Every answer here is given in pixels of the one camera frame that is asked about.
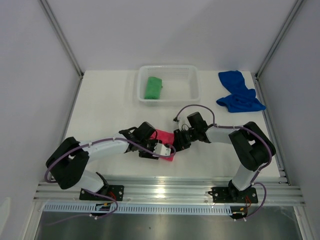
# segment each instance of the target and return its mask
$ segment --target white plastic bin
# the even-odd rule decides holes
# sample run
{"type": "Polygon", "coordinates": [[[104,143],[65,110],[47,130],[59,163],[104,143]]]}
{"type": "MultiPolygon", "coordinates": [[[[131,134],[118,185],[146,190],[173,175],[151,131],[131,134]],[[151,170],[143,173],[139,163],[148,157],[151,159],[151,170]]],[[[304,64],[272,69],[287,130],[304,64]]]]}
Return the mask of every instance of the white plastic bin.
{"type": "Polygon", "coordinates": [[[200,101],[201,88],[198,69],[192,65],[156,65],[140,68],[137,97],[148,106],[184,106],[200,101]],[[145,99],[149,77],[162,79],[160,99],[145,99]]]}

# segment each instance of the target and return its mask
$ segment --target white wall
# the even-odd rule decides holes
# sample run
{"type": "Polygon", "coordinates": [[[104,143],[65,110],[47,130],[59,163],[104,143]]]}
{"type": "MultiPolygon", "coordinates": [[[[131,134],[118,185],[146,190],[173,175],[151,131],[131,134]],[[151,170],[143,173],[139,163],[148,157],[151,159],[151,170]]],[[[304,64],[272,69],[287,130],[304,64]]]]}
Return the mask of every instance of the white wall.
{"type": "Polygon", "coordinates": [[[85,70],[255,72],[295,0],[49,0],[85,70]]]}
{"type": "Polygon", "coordinates": [[[2,1],[0,23],[0,202],[12,198],[1,239],[18,240],[78,77],[36,0],[2,1]]]}
{"type": "Polygon", "coordinates": [[[308,0],[262,76],[289,178],[320,236],[320,1],[308,0]]]}

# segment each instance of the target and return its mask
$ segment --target folded red cloth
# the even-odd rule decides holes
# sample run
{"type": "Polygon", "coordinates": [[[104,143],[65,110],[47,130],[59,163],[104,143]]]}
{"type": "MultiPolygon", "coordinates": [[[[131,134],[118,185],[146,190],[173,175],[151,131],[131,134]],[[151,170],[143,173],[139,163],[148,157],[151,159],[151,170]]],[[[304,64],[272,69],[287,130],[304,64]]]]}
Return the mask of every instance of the folded red cloth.
{"type": "MultiPolygon", "coordinates": [[[[175,140],[175,135],[173,133],[170,132],[166,132],[166,131],[161,131],[159,129],[156,130],[158,133],[158,136],[156,137],[156,139],[161,140],[162,144],[174,144],[174,140],[175,140]]],[[[154,132],[151,136],[152,139],[154,139],[156,136],[156,132],[154,132]]],[[[161,157],[162,159],[165,159],[167,161],[172,162],[174,160],[174,156],[172,157],[161,157]]]]}

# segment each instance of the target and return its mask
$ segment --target folded green cloth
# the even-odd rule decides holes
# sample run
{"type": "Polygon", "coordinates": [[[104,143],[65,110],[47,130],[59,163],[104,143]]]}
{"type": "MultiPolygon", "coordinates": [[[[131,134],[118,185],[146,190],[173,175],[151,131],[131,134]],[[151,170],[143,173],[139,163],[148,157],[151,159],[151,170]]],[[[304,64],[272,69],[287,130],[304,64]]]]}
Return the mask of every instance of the folded green cloth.
{"type": "Polygon", "coordinates": [[[162,79],[150,76],[145,88],[144,99],[159,99],[162,88],[162,79]]]}

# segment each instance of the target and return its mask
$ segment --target crumpled blue cloth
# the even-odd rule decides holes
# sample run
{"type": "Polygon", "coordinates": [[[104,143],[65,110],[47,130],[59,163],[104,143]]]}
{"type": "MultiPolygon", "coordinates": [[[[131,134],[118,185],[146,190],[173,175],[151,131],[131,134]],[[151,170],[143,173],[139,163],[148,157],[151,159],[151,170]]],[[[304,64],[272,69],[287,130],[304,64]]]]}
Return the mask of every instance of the crumpled blue cloth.
{"type": "Polygon", "coordinates": [[[222,85],[231,93],[216,101],[220,106],[226,106],[230,113],[257,112],[265,110],[256,98],[256,90],[248,89],[244,76],[239,71],[225,71],[218,74],[222,85]]]}

